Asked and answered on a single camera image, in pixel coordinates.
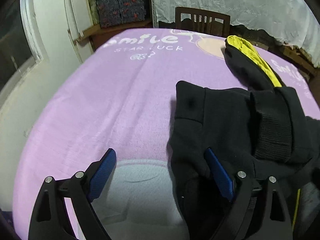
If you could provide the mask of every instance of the metal screw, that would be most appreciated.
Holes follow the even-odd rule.
[[[83,173],[83,171],[78,171],[77,173],[76,173],[76,178],[82,178],[83,177],[83,175],[84,175],[84,173]]]
[[[238,176],[239,176],[240,178],[245,178],[245,177],[247,176],[247,174],[245,174],[244,171],[238,171]]]
[[[270,176],[269,177],[269,180],[272,182],[272,183],[275,183],[277,180],[274,176]]]
[[[48,177],[45,178],[44,181],[45,181],[46,183],[49,183],[49,182],[52,181],[52,177],[51,177],[51,176],[48,176]]]

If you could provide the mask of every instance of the purple bed sheet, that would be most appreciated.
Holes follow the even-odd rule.
[[[176,209],[167,174],[175,85],[185,80],[211,89],[246,89],[226,66],[224,40],[180,30],[133,29],[113,37],[87,59],[47,104],[21,155],[13,197],[13,219],[21,239],[28,239],[33,205],[44,178],[65,179],[84,171],[109,147],[117,153],[117,166],[107,198],[117,214],[126,210],[132,224],[147,219],[172,228],[181,226],[179,213],[168,211]],[[284,83],[297,90],[305,114],[320,119],[319,108],[297,69],[256,49]],[[133,188],[134,182],[143,181],[149,183]],[[142,209],[145,213],[129,216],[128,206],[130,214]],[[76,229],[70,202],[67,207]],[[113,223],[113,228],[121,221]],[[110,234],[122,237],[119,232]],[[178,239],[175,235],[179,234],[186,234],[183,226],[161,237]]]

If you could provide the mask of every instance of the white plastic sheet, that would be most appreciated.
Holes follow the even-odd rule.
[[[232,25],[263,29],[282,44],[303,48],[320,67],[320,25],[304,0],[154,0],[157,20],[174,22],[177,6],[228,14]]]

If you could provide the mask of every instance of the wooden shelf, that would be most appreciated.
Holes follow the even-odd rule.
[[[109,32],[133,29],[133,28],[143,28],[152,22],[151,19],[147,19],[140,22],[124,23],[116,26],[111,26],[108,28],[101,28],[99,24],[96,24],[83,31],[83,36],[78,38],[77,41],[80,42],[92,35],[101,35]]]

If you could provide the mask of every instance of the chair backrest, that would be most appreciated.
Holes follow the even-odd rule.
[[[230,29],[230,16],[218,12],[212,12],[207,10],[176,7],[176,29],[181,29],[181,14],[191,14],[192,31],[199,33],[206,33],[216,36],[222,36],[224,38],[229,36]],[[216,34],[214,32],[213,25],[216,23],[215,19],[223,20],[222,34]]]

